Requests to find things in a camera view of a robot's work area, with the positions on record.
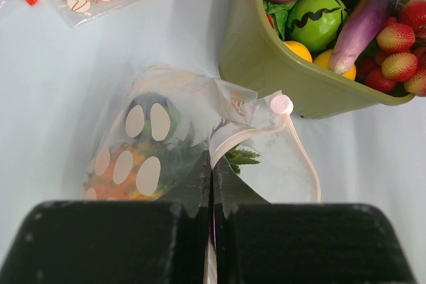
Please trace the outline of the dark purple toy plum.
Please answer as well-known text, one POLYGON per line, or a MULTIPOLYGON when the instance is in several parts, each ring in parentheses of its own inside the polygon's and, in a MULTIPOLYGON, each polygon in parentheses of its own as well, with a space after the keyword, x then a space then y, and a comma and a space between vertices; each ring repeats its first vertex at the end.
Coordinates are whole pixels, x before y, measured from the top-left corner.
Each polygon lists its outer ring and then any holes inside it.
POLYGON ((125 112, 125 131, 136 140, 165 142, 180 122, 180 112, 169 98, 148 92, 134 98, 125 112))

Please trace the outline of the toy lychee cluster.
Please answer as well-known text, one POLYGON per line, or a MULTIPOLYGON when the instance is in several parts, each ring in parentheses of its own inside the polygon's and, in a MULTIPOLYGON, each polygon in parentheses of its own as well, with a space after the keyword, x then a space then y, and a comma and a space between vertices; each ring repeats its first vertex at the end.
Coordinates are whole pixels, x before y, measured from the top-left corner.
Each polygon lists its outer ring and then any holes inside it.
POLYGON ((389 94, 425 96, 425 0, 399 4, 356 62, 355 80, 389 94))

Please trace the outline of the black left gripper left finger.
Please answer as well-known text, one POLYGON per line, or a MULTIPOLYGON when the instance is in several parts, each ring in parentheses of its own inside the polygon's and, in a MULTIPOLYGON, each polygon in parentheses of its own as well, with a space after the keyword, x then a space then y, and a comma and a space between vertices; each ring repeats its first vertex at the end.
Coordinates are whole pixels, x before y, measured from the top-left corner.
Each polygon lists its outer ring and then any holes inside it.
POLYGON ((23 220, 2 283, 205 283, 210 157, 155 201, 42 202, 23 220))

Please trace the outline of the toy pineapple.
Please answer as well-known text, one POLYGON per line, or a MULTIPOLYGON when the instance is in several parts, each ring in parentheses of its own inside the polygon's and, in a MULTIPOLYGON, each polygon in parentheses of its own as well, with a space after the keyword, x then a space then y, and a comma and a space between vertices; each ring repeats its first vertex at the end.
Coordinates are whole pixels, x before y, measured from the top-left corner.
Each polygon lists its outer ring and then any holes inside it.
POLYGON ((90 200, 157 200, 192 171, 208 150, 221 122, 201 132, 193 122, 179 122, 165 142, 130 138, 125 126, 106 133, 87 170, 82 197, 90 200))

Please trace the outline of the clear dotted zip bag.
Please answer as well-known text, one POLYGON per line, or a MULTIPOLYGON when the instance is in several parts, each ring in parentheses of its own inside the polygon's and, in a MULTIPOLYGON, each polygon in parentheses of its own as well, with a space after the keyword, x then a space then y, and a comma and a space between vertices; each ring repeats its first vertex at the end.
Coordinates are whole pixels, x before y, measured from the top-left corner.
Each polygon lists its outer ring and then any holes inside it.
POLYGON ((313 202, 320 180, 281 91, 256 91, 170 65, 142 71, 87 170, 83 197, 157 200, 203 153, 231 169, 269 202, 313 202))

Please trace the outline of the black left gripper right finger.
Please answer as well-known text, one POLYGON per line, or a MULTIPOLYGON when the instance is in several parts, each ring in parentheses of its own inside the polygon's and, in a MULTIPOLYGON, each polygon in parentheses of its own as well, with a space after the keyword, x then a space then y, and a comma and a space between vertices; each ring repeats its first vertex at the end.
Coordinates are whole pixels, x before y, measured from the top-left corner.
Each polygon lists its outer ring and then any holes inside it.
POLYGON ((388 218, 367 204, 271 204, 212 172, 219 283, 414 283, 388 218))

